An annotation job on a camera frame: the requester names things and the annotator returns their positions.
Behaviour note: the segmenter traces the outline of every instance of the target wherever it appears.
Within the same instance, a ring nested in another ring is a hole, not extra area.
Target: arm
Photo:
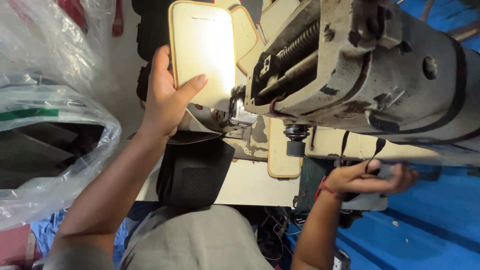
[[[325,185],[336,194],[322,190],[313,205],[297,242],[292,260],[293,270],[331,270],[336,251],[335,239],[338,227],[342,194],[354,193],[400,193],[411,187],[418,173],[406,165],[397,164],[394,175],[388,180],[379,180],[365,174],[380,166],[378,160],[333,170]]]
[[[165,152],[190,100],[207,83],[205,75],[173,88],[167,70],[170,49],[163,46],[154,56],[142,125],[120,155],[73,202],[55,236],[52,253],[76,244],[100,247],[112,255],[115,234],[145,179]]]

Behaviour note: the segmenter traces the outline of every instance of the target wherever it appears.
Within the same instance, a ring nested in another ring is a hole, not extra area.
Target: hand
[[[169,55],[168,45],[158,48],[155,52],[148,78],[144,120],[138,132],[154,141],[168,140],[177,132],[177,126],[185,115],[187,105],[208,82],[206,75],[203,74],[175,90],[172,73],[167,70],[170,63]]]
[[[409,189],[416,181],[418,172],[409,170],[405,164],[396,164],[393,167],[393,176],[388,180],[378,179],[368,174],[380,167],[379,160],[370,163],[364,161],[357,165],[337,168],[328,175],[325,185],[338,194],[353,193],[401,193]]]

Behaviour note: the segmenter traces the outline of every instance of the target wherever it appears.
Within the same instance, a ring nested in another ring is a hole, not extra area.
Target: person
[[[168,71],[169,55],[168,46],[156,51],[140,129],[74,201],[55,236],[45,270],[115,269],[111,258],[116,231],[187,105],[207,84],[207,77],[200,75],[176,91]],[[404,164],[395,165],[388,180],[365,174],[366,167],[371,172],[379,166],[378,160],[372,160],[330,173],[297,242],[292,269],[332,269],[343,193],[403,192],[418,175]],[[167,207],[153,211],[133,233],[120,268],[272,269],[247,220],[222,205],[192,212]]]

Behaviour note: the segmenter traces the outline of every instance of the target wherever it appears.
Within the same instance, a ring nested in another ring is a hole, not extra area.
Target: forearm
[[[165,140],[151,141],[137,133],[116,160],[77,197],[57,237],[116,233],[145,179],[165,151]]]
[[[341,200],[322,191],[303,226],[292,260],[293,270],[331,270]]]

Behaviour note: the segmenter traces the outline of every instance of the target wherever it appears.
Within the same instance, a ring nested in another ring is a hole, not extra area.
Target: plastic bag
[[[120,123],[100,104],[54,84],[41,74],[0,73],[0,131],[48,121],[99,124],[105,127],[103,134],[92,152],[60,176],[34,178],[18,189],[0,190],[0,230],[43,219],[70,206],[101,172],[120,140]]]
[[[53,0],[0,0],[0,53],[17,71],[41,70],[107,106],[117,89],[108,65],[116,0],[79,3],[84,29]]]

